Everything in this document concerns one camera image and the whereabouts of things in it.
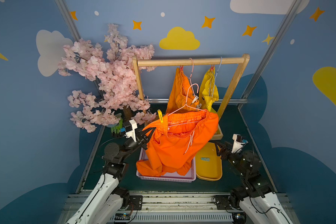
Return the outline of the dark orange shorts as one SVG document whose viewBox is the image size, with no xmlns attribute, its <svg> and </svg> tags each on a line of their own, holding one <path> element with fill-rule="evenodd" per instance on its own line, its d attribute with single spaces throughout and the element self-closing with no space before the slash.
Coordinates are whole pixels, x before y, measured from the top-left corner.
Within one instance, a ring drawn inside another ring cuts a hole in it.
<svg viewBox="0 0 336 224">
<path fill-rule="evenodd" d="M 136 163 L 143 176 L 160 177 L 166 173 L 186 175 L 192 160 L 217 131 L 218 115 L 207 110 L 165 115 L 153 121 L 154 128 L 145 151 L 147 160 Z"/>
</svg>

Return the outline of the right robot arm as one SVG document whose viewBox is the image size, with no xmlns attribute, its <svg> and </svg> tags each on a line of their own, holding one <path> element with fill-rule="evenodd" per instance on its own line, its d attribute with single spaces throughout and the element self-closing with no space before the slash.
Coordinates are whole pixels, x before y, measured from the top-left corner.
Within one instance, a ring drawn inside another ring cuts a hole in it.
<svg viewBox="0 0 336 224">
<path fill-rule="evenodd" d="M 233 152 L 233 145 L 228 142 L 212 143 L 217 156 L 230 162 L 242 182 L 242 186 L 231 190 L 228 199 L 231 207 L 242 210 L 255 224 L 293 223 L 272 184 L 260 173 L 262 162 L 254 150 Z"/>
</svg>

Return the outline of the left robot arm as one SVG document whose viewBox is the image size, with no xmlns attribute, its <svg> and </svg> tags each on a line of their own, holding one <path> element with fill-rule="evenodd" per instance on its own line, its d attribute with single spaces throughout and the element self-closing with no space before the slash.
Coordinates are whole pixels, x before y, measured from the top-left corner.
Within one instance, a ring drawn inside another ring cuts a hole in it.
<svg viewBox="0 0 336 224">
<path fill-rule="evenodd" d="M 106 224 L 118 210 L 127 208 L 130 203 L 129 190 L 118 186 L 128 170 L 124 160 L 138 149 L 147 149 L 155 130 L 154 127 L 135 130 L 135 138 L 129 137 L 124 144 L 107 144 L 102 175 L 85 202 L 66 221 L 67 224 Z"/>
</svg>

